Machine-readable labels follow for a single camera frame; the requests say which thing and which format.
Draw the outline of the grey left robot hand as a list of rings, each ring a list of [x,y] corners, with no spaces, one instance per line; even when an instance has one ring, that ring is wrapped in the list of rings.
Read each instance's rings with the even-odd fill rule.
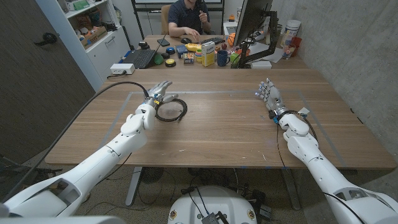
[[[166,89],[172,84],[171,81],[163,81],[156,84],[153,88],[149,89],[147,93],[149,96],[144,100],[144,104],[155,106],[155,101],[159,103],[170,103],[172,100],[178,98],[178,94],[166,95]]]

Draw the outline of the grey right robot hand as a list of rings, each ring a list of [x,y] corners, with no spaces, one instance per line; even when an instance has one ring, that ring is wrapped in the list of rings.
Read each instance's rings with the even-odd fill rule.
[[[285,107],[279,90],[268,78],[259,84],[258,92],[255,95],[265,102],[270,119],[276,119],[278,122],[283,115],[288,113],[289,110]]]

